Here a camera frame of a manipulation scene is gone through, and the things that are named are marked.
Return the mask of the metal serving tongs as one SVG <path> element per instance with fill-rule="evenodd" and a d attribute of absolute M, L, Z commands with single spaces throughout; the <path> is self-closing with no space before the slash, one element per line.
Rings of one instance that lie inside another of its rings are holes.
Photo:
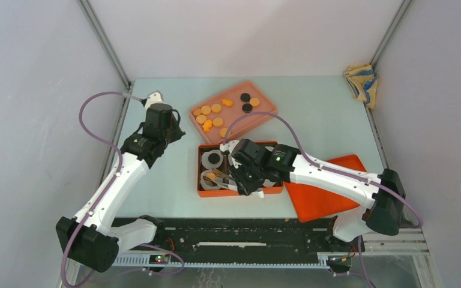
<path fill-rule="evenodd" d="M 200 180 L 206 186 L 233 191 L 239 196 L 255 196 L 260 199 L 265 197 L 261 179 L 246 172 L 238 172 L 237 176 L 238 178 L 234 179 L 233 174 L 213 169 L 203 173 Z"/>

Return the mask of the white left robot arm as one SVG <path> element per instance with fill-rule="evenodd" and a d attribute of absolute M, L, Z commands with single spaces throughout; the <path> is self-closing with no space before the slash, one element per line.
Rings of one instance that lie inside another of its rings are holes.
<path fill-rule="evenodd" d="M 138 180 L 160 158 L 168 144 L 185 134 L 179 127 L 179 113 L 165 103 L 146 109 L 145 121 L 119 150 L 111 173 L 89 202 L 72 218 L 62 217 L 56 224 L 61 248 L 69 259 L 97 272 L 107 271 L 120 253 L 141 244 L 158 250 L 166 234 L 160 221 L 146 216 L 114 227 L 113 221 Z"/>

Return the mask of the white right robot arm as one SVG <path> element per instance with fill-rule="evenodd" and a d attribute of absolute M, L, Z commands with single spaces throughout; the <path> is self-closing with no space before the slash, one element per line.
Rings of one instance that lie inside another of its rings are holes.
<path fill-rule="evenodd" d="M 277 144 L 272 150 L 249 139 L 220 144 L 232 159 L 230 177 L 242 195 L 259 192 L 265 180 L 304 184 L 329 191 L 358 204 L 337 215 L 325 234 L 328 248 L 340 251 L 369 232 L 396 236 L 400 231 L 405 192 L 398 173 L 360 172 L 303 154 L 298 148 Z"/>

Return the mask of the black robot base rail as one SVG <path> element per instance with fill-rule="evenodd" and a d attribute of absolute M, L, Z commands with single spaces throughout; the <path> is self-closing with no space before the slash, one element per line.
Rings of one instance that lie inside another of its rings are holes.
<path fill-rule="evenodd" d="M 329 257 L 356 256 L 364 242 L 330 236 L 329 219 L 158 218 L 152 245 L 187 266 L 324 266 Z"/>

